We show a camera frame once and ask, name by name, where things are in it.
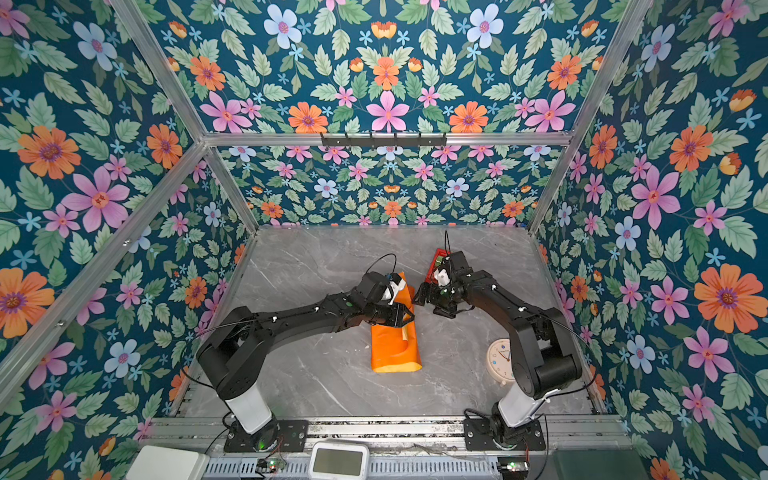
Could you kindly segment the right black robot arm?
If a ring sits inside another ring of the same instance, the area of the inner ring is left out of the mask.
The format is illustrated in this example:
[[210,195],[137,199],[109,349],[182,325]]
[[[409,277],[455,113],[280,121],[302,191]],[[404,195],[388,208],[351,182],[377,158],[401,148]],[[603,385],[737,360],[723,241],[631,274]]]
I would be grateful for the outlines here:
[[557,308],[542,309],[521,300],[485,270],[473,270],[461,251],[436,251],[414,303],[455,318],[465,303],[489,315],[508,334],[502,360],[513,382],[491,413],[467,414],[467,431],[482,433],[507,449],[540,431],[536,418],[542,405],[582,376],[577,339]]

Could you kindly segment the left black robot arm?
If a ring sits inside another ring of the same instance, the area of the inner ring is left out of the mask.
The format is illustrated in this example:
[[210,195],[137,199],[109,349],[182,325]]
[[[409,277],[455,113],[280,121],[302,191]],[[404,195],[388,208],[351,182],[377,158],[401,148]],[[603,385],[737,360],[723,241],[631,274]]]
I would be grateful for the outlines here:
[[400,274],[368,271],[351,290],[328,294],[309,305],[259,313],[238,307],[213,329],[196,360],[240,428],[258,435],[274,418],[257,385],[272,351],[362,323],[402,329],[415,319],[413,293]]

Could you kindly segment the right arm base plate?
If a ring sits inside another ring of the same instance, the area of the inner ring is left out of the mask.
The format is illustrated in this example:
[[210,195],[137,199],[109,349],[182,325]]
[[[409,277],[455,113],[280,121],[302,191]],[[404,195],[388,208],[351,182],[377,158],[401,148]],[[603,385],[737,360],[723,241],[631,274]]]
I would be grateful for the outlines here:
[[502,420],[465,417],[462,425],[468,451],[544,451],[547,448],[539,421],[512,428]]

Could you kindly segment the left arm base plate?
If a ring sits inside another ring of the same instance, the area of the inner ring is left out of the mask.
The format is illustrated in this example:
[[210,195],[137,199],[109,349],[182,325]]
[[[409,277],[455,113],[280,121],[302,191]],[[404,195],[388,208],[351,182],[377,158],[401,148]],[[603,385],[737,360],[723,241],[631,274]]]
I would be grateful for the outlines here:
[[308,438],[307,420],[276,420],[255,433],[247,433],[239,421],[228,427],[224,444],[226,453],[298,453]]

